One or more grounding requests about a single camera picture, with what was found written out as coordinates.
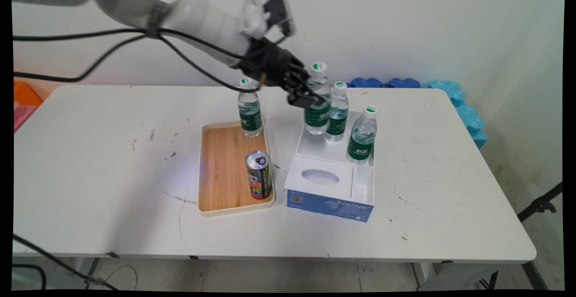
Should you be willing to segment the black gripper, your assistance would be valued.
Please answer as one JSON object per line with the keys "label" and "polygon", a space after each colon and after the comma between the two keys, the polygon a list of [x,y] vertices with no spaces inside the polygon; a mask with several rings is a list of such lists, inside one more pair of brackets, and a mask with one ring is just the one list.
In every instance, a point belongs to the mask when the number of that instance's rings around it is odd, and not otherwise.
{"label": "black gripper", "polygon": [[266,86],[279,86],[288,93],[288,104],[297,108],[322,105],[327,100],[314,92],[311,74],[305,64],[287,49],[267,38],[251,39],[244,58],[235,65],[247,77],[259,81],[265,74]]}

